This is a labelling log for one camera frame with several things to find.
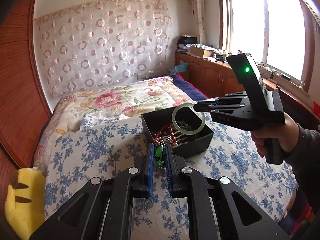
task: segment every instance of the circle pattern curtain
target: circle pattern curtain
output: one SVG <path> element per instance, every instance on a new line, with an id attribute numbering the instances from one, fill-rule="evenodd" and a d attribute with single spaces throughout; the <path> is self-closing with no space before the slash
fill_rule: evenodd
<path id="1" fill-rule="evenodd" d="M 171 18 L 163 0 L 103 0 L 37 18 L 35 30 L 40 75 L 64 94 L 163 72 Z"/>

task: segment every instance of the green pendant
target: green pendant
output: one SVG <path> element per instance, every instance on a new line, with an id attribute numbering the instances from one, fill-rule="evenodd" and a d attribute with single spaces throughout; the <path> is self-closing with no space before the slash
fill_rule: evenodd
<path id="1" fill-rule="evenodd" d="M 156 164 L 157 164 L 159 167 L 163 166 L 163 160 L 157 160 L 157 161 L 156 161 Z"/>
<path id="2" fill-rule="evenodd" d="M 156 148 L 156 151 L 155 151 L 155 156 L 156 157 L 161 157 L 162 156 L 162 152 L 163 152 L 163 147 L 162 146 L 158 146 Z"/>

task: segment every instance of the window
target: window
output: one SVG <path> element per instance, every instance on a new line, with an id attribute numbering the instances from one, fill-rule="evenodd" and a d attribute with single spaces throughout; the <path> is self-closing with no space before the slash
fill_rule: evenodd
<path id="1" fill-rule="evenodd" d="M 230 47 L 250 52 L 300 85 L 305 58 L 305 25 L 299 0 L 230 0 Z"/>

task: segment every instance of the bed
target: bed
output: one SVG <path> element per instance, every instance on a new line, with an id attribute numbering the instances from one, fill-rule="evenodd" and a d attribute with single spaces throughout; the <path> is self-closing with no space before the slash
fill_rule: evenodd
<path id="1" fill-rule="evenodd" d="M 207 97 L 172 74 L 127 86 L 78 92 L 63 97 L 44 130 L 34 165 L 46 175 L 45 215 L 50 217 L 90 178 L 115 177 L 146 154 L 142 113 Z M 249 132 L 214 123 L 206 152 L 186 160 L 214 179 L 230 177 L 275 221 L 295 192 L 290 166 L 269 165 L 256 153 Z M 186 199 L 168 195 L 166 176 L 155 168 L 149 199 L 135 199 L 131 239 L 188 239 Z"/>

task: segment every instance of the black box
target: black box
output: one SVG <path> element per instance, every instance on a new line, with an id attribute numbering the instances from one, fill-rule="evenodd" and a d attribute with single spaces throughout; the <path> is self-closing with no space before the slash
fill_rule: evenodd
<path id="1" fill-rule="evenodd" d="M 174 109 L 175 107 L 171 107 L 141 115 L 143 132 L 148 143 L 154 143 L 151 132 L 158 132 L 165 125 L 172 123 Z M 201 119 L 189 107 L 180 109 L 176 114 L 176 120 L 185 121 L 193 129 L 197 129 L 201 125 Z M 213 132 L 205 125 L 198 134 L 200 138 L 174 147 L 173 154 L 188 158 L 204 152 L 209 147 Z"/>

